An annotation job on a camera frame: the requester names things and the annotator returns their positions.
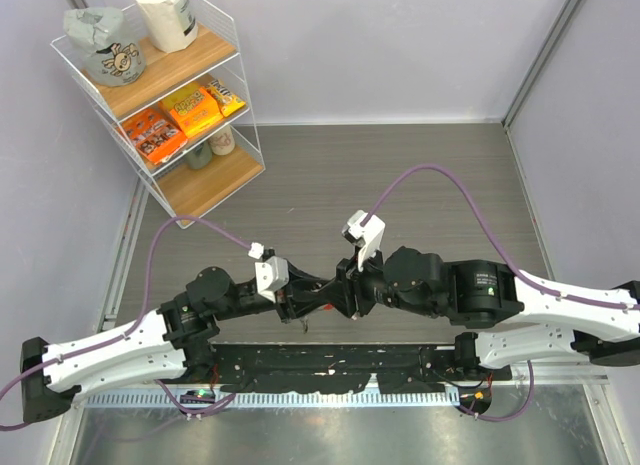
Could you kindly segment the red handled crescent blade keychain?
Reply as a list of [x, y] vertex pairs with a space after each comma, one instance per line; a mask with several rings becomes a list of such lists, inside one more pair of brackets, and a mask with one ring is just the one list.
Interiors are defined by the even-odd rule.
[[313, 315], [324, 312], [324, 311], [331, 311], [331, 310], [334, 310], [334, 306], [332, 304], [325, 304], [319, 308], [316, 308], [310, 311], [308, 314], [300, 317], [299, 321], [302, 325], [303, 333], [306, 334], [309, 331], [309, 320]]

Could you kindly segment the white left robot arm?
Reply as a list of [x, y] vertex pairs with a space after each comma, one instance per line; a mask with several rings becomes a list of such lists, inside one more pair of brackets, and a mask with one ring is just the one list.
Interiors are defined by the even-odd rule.
[[108, 388], [145, 380], [207, 380], [214, 360], [209, 341], [219, 322], [275, 311], [284, 322], [327, 304], [327, 280], [272, 251], [258, 259], [254, 278], [237, 283], [208, 267], [185, 290], [132, 322], [83, 339], [23, 342], [22, 421], [34, 424], [66, 413], [73, 403]]

